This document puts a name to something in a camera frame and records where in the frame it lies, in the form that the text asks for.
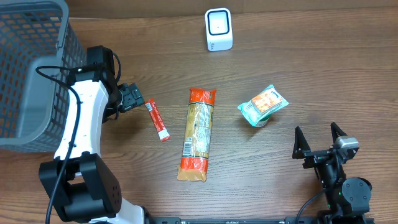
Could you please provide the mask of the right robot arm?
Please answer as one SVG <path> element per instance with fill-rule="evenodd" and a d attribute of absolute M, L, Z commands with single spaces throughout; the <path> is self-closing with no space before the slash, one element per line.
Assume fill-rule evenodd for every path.
<path fill-rule="evenodd" d="M 359 142 L 346 134 L 334 122 L 330 124 L 333 144 L 325 150 L 312 151 L 300 127 L 295 128 L 295 142 L 292 151 L 294 159 L 303 159 L 304 169 L 313 169 L 322 184 L 322 190 L 308 199 L 294 218 L 295 223 L 373 223 L 365 214 L 370 211 L 372 185 L 365 178 L 347 178 L 343 164 L 353 159 L 359 151 Z M 305 208 L 324 195 L 327 210 L 321 210 L 315 217 L 303 218 Z"/>

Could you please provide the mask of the green lid white jar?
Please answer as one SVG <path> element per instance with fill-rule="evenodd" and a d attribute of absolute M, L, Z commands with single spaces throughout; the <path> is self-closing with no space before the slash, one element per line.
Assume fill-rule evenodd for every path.
<path fill-rule="evenodd" d="M 260 127 L 265 126 L 265 125 L 267 124 L 267 122 L 268 122 L 268 120 L 269 120 L 270 117 L 271 117 L 271 115 L 268 115 L 268 116 L 262 118 L 261 120 L 259 120 L 259 121 L 256 123 L 256 127 L 257 127 L 257 128 L 260 128 Z"/>

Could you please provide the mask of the orange tissue pack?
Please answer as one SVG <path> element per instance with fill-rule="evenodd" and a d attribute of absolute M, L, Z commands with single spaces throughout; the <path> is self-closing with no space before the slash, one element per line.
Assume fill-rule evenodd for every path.
<path fill-rule="evenodd" d="M 264 90 L 251 99 L 260 114 L 268 113 L 271 109 L 280 106 L 283 100 L 283 97 L 275 90 L 274 87 Z"/>

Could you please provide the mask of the red snack stick packet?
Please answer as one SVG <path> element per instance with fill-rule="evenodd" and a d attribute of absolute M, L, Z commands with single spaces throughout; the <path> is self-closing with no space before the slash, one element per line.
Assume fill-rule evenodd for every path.
<path fill-rule="evenodd" d="M 145 106 L 151 116 L 152 122 L 157 130 L 157 134 L 159 135 L 159 139 L 162 142 L 168 141 L 171 139 L 169 132 L 167 131 L 163 119 L 159 113 L 155 100 L 150 98 L 145 102 Z"/>

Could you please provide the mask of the orange long noodle package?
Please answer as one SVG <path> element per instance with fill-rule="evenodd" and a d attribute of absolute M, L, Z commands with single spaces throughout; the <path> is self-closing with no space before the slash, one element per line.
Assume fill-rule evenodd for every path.
<path fill-rule="evenodd" d="M 177 179 L 207 179 L 216 90 L 192 88 Z"/>

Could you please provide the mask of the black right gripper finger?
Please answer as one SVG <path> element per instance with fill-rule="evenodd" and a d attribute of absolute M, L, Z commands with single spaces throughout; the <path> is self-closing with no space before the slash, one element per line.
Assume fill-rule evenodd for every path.
<path fill-rule="evenodd" d="M 299 126 L 295 128 L 295 142 L 294 149 L 292 152 L 293 159 L 304 159 L 307 154 L 311 152 L 310 146 L 308 145 L 305 136 Z"/>
<path fill-rule="evenodd" d="M 330 128 L 334 144 L 346 139 L 347 134 L 335 122 L 330 124 Z"/>

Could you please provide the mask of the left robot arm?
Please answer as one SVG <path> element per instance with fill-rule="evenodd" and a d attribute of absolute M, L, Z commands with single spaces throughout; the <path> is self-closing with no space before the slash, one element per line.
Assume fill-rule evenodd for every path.
<path fill-rule="evenodd" d="M 110 116 L 144 104 L 136 84 L 120 84 L 118 56 L 102 45 L 87 50 L 87 63 L 69 68 L 65 82 L 69 107 L 62 140 L 54 159 L 39 167 L 49 196 L 45 222 L 53 210 L 63 222 L 149 224 L 142 206 L 123 198 L 116 176 L 101 158 L 101 127 Z"/>

